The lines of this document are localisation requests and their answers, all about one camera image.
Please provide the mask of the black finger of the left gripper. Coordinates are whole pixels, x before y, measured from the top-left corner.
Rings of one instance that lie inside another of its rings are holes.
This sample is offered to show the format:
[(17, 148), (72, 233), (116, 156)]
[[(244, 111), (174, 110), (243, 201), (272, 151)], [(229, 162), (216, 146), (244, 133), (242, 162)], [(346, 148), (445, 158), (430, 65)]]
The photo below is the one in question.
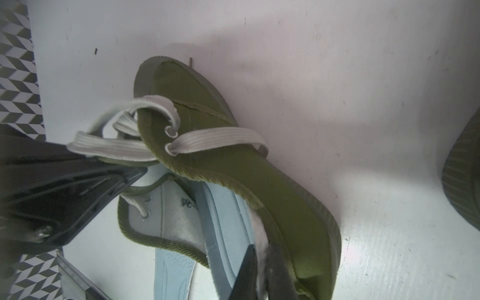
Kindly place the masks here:
[(146, 167), (102, 162), (1, 126), (1, 277), (67, 245)]

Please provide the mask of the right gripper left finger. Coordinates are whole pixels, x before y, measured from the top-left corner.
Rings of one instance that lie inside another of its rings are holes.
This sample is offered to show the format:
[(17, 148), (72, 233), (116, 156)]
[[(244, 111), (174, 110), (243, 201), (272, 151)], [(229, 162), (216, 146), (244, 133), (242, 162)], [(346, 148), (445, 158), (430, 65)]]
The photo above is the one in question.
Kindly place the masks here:
[(254, 245), (247, 247), (229, 300), (257, 300), (258, 262)]

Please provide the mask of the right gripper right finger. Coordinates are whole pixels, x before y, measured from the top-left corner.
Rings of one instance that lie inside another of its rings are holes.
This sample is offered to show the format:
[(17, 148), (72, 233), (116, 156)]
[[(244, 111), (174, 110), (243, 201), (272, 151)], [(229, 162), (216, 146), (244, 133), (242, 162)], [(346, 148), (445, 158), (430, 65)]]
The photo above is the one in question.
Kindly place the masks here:
[(267, 293), (270, 300), (299, 300), (286, 263), (277, 245), (269, 245), (266, 258)]

